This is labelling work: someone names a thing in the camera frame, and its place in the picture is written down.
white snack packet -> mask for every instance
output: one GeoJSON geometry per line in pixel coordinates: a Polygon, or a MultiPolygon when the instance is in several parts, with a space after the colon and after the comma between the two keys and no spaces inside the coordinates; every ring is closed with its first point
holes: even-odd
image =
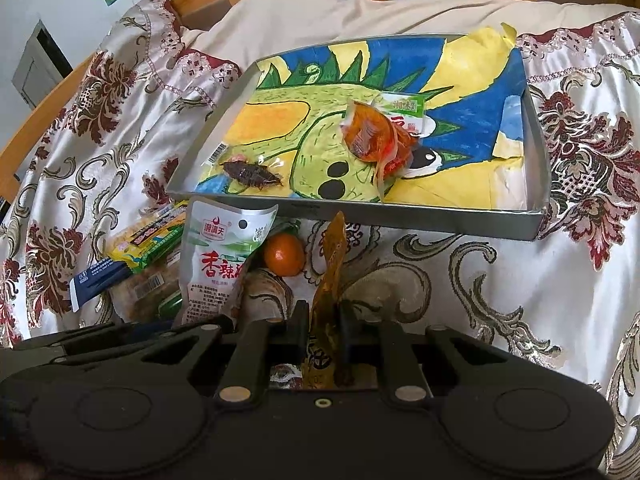
{"type": "Polygon", "coordinates": [[[177,324],[224,314],[236,325],[245,263],[269,234],[277,212],[277,205],[264,210],[238,209],[191,198],[182,233],[179,282],[183,305],[177,324]]]}

orange snack packet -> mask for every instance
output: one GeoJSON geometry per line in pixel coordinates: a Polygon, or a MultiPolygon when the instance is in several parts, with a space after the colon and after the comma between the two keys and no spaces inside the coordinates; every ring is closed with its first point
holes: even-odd
{"type": "Polygon", "coordinates": [[[338,348],[336,308],[340,286],[340,268],[347,252],[344,215],[335,216],[322,242],[326,271],[314,294],[309,326],[310,353],[302,365],[305,388],[335,386],[335,357],[338,348]]]}
{"type": "Polygon", "coordinates": [[[340,129],[344,143],[353,155],[363,162],[376,163],[376,181],[382,202],[385,179],[398,176],[411,164],[416,137],[373,106],[357,101],[347,108],[340,129]]]}

dinosaur eye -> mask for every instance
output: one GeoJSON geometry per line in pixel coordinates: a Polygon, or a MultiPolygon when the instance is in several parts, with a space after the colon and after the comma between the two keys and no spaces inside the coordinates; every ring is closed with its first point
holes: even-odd
{"type": "Polygon", "coordinates": [[[330,176],[331,178],[340,178],[345,176],[347,173],[349,173],[349,165],[342,161],[334,162],[326,170],[327,176],[330,176]]]}
{"type": "Polygon", "coordinates": [[[419,146],[414,150],[414,160],[404,172],[403,178],[417,178],[427,176],[438,171],[442,166],[442,157],[438,152],[419,146]]]}
{"type": "Polygon", "coordinates": [[[346,191],[347,188],[343,181],[332,178],[331,180],[326,180],[320,185],[318,188],[318,195],[325,200],[340,200],[346,191]]]}

green spikes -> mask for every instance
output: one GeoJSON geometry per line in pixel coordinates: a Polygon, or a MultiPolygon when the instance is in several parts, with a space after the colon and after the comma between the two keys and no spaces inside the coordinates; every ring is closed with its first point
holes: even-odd
{"type": "Polygon", "coordinates": [[[337,83],[340,79],[340,69],[338,68],[338,59],[335,57],[335,54],[331,52],[329,54],[329,59],[326,60],[326,63],[322,66],[322,74],[320,79],[318,79],[319,83],[337,83]]]}
{"type": "Polygon", "coordinates": [[[414,73],[409,74],[407,77],[403,77],[397,83],[394,83],[391,86],[385,88],[385,90],[389,92],[402,92],[405,88],[407,88],[411,83],[413,83],[416,79],[420,77],[420,75],[424,72],[424,69],[416,70],[414,73]]]}
{"type": "Polygon", "coordinates": [[[282,86],[282,81],[280,80],[280,73],[278,69],[275,67],[273,63],[269,67],[269,71],[267,75],[264,77],[262,82],[258,85],[258,90],[267,90],[271,88],[280,88],[282,86]]]}
{"type": "Polygon", "coordinates": [[[309,74],[306,73],[306,65],[302,64],[300,61],[296,69],[291,72],[289,77],[287,77],[283,86],[303,85],[307,79],[309,79],[309,74]]]}
{"type": "Polygon", "coordinates": [[[340,79],[341,83],[359,83],[360,82],[360,73],[362,72],[362,51],[359,51],[356,59],[353,60],[351,66],[347,69],[347,72],[344,73],[342,79],[340,79]]]}
{"type": "Polygon", "coordinates": [[[442,88],[434,88],[433,90],[425,90],[424,92],[420,92],[420,95],[424,96],[424,102],[427,102],[431,99],[433,99],[434,97],[436,97],[436,95],[440,95],[443,92],[446,92],[447,90],[451,90],[453,88],[453,86],[443,86],[442,88]]]}
{"type": "Polygon", "coordinates": [[[364,86],[369,88],[378,88],[382,90],[384,88],[386,71],[389,69],[389,56],[385,56],[380,64],[375,67],[368,76],[362,80],[364,86]]]}
{"type": "Polygon", "coordinates": [[[460,129],[460,126],[457,124],[447,123],[447,121],[440,121],[438,119],[434,119],[434,121],[436,121],[436,129],[431,133],[430,137],[450,134],[451,132],[455,132],[460,129]]]}
{"type": "Polygon", "coordinates": [[[446,151],[441,150],[441,149],[438,149],[437,151],[440,154],[440,156],[442,157],[442,161],[443,162],[455,162],[457,160],[465,160],[466,158],[469,158],[468,156],[462,155],[461,153],[446,152],[446,151]]]}

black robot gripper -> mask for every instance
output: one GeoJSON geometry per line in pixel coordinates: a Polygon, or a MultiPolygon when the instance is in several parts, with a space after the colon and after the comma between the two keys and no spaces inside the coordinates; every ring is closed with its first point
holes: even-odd
{"type": "Polygon", "coordinates": [[[272,365],[306,356],[303,301],[241,334],[224,316],[108,324],[0,351],[0,446],[56,480],[602,478],[614,418],[586,384],[443,326],[335,309],[336,374],[373,366],[377,388],[270,388],[272,365]]]}

